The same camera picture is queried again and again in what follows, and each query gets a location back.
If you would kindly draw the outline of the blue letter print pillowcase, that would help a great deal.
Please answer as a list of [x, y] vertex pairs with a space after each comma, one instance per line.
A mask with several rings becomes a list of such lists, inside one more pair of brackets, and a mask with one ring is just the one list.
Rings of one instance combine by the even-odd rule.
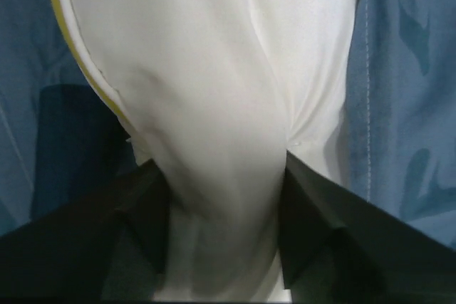
[[[361, 0], [348, 62], [352, 190], [455, 245], [455, 0]], [[1, 0], [1, 232], [133, 168], [50, 0]]]

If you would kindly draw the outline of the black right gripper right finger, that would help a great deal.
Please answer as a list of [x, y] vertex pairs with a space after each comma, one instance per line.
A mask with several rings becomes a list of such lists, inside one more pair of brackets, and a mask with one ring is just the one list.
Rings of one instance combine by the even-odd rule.
[[286, 159], [279, 204], [284, 284], [294, 303], [453, 303], [455, 252]]

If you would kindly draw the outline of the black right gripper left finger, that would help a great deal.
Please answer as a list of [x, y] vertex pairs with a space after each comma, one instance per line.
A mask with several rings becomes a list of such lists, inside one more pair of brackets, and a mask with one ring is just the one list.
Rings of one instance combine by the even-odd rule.
[[150, 299], [170, 191], [154, 162], [1, 238], [4, 298]]

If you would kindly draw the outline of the white pillow with yellow edge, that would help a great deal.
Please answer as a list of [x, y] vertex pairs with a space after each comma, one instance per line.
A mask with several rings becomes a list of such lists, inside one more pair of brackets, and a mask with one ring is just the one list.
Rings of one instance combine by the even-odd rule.
[[357, 0], [51, 0], [86, 79], [172, 190], [160, 300], [289, 302], [292, 153], [343, 181]]

